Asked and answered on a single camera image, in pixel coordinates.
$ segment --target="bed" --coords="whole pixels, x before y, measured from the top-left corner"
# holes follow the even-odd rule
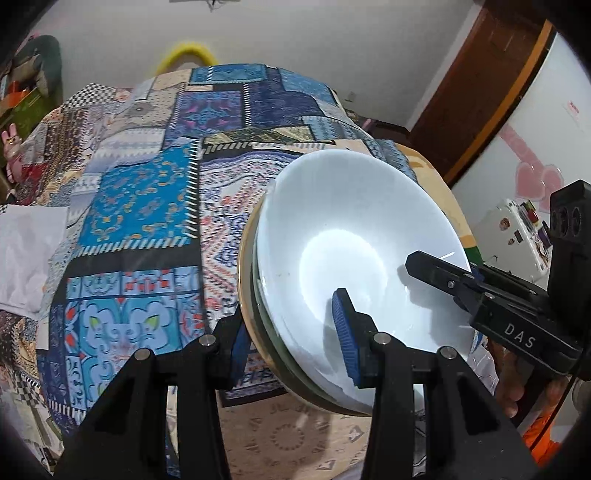
[[[250,211],[283,166],[327,148],[372,155],[416,181],[479,261],[431,164],[373,139],[331,88],[288,70],[233,64],[133,89],[91,84],[43,119],[24,143],[18,203],[68,207],[67,231],[39,318],[0,312],[0,388],[3,409],[49,470],[134,350],[174,351],[233,313]],[[242,381],[219,403],[235,478],[329,479],[365,456],[370,419],[285,394],[254,347]],[[167,420],[173,439],[173,388]],[[174,439],[167,448],[174,473]]]

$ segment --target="black cable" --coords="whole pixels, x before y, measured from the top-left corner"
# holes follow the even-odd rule
[[[560,407],[562,407],[562,404],[566,400],[566,397],[568,397],[570,389],[573,388],[573,384],[574,384],[575,380],[577,380],[577,377],[576,377],[576,375],[573,375],[569,381],[569,384],[566,386],[566,389],[564,390],[562,397],[560,397],[560,401],[556,404],[554,410],[552,411],[552,414],[550,415],[548,420],[546,420],[546,423],[544,423],[544,427],[542,428],[542,430],[540,431],[538,436],[535,438],[534,443],[531,444],[530,452],[534,451],[534,448],[538,445],[538,443],[540,442],[540,440],[544,436],[544,433],[546,433],[546,431],[552,425],[552,422],[554,421],[554,419],[556,418],[556,415],[558,415],[558,412],[560,411]]]
[[[581,355],[579,356],[579,359],[577,360],[577,363],[575,364],[575,366],[573,368],[573,376],[570,378],[569,384],[566,386],[566,389],[564,390],[562,397],[560,397],[560,401],[554,407],[552,414],[550,415],[548,420],[546,420],[546,423],[544,423],[544,427],[541,429],[540,433],[535,438],[534,443],[531,444],[530,452],[534,451],[534,448],[538,445],[538,443],[540,442],[540,440],[544,436],[544,433],[546,433],[548,431],[548,429],[552,425],[552,422],[556,418],[556,415],[558,415],[558,412],[560,411],[562,404],[566,400],[566,397],[569,396],[570,390],[573,388],[574,382],[575,382],[575,380],[577,380],[577,377],[579,376],[579,373],[581,371],[581,366],[583,365],[583,359],[585,359],[589,354],[589,352],[587,351],[588,347],[589,347],[589,338],[590,338],[589,334],[590,334],[590,329],[587,329],[587,333],[585,335],[585,339],[583,342],[583,351],[581,352]]]

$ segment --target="camera lens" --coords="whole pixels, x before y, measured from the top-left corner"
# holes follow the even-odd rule
[[[556,214],[556,210],[552,210],[550,215],[550,230],[558,230],[558,215]]]
[[[560,217],[560,234],[562,236],[566,235],[566,232],[569,231],[569,214],[566,211],[566,208],[562,207],[558,212]]]
[[[573,210],[573,235],[577,236],[581,233],[581,210],[575,207]]]

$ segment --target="orange clothing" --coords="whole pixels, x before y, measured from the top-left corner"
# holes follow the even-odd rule
[[[552,410],[539,416],[536,421],[533,422],[527,432],[523,434],[523,440],[528,447],[534,443],[534,440],[538,437],[538,434],[542,431],[544,425],[546,425],[546,421],[551,414]],[[540,466],[545,465],[560,448],[559,442],[550,440],[551,429],[552,428],[546,430],[546,433],[544,433],[544,436],[540,439],[538,445],[536,445],[534,450],[531,452],[531,454],[534,456],[535,462]]]

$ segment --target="blue patterned fabric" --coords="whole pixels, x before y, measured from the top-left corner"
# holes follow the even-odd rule
[[[184,92],[178,95],[164,144],[168,146],[179,137],[201,138],[242,127],[240,91]]]
[[[386,162],[418,183],[417,174],[408,163],[408,158],[396,147],[393,140],[375,140],[375,142],[381,147]]]
[[[130,128],[100,143],[85,174],[104,173],[114,165],[133,165],[154,158],[162,149],[164,128]]]
[[[323,102],[336,105],[335,99],[325,83],[304,77],[296,72],[290,72],[289,70],[279,69],[279,71],[281,72],[281,80],[286,90],[305,93]]]
[[[301,125],[304,115],[324,116],[314,97],[284,89],[277,69],[268,68],[267,80],[244,85],[248,91],[253,127]]]
[[[382,147],[379,146],[379,143],[373,139],[368,139],[365,141],[365,144],[368,146],[369,151],[375,158],[386,161],[386,155],[384,154]]]
[[[351,140],[372,139],[359,127],[324,116],[303,116],[303,122],[310,127],[314,137],[321,140],[348,138]]]
[[[49,317],[49,356],[44,365],[46,375],[42,378],[47,384],[47,393],[59,403],[67,404],[69,401],[66,387],[66,365],[61,358],[65,351],[64,338],[64,306],[54,305],[51,307]]]
[[[212,83],[258,82],[267,76],[263,64],[233,63],[193,69],[189,83],[191,85],[210,85]]]
[[[150,162],[106,173],[74,255],[189,243],[185,208],[188,166],[186,149],[173,147]]]
[[[330,103],[323,102],[322,100],[316,100],[316,103],[318,103],[320,110],[322,110],[322,113],[325,114],[327,118],[339,120],[345,124],[349,124],[353,128],[363,131],[353,123],[353,121],[347,116],[341,107],[331,105]]]
[[[172,352],[205,331],[196,267],[68,278],[67,297],[56,315],[64,322],[69,404],[80,410],[138,348]]]

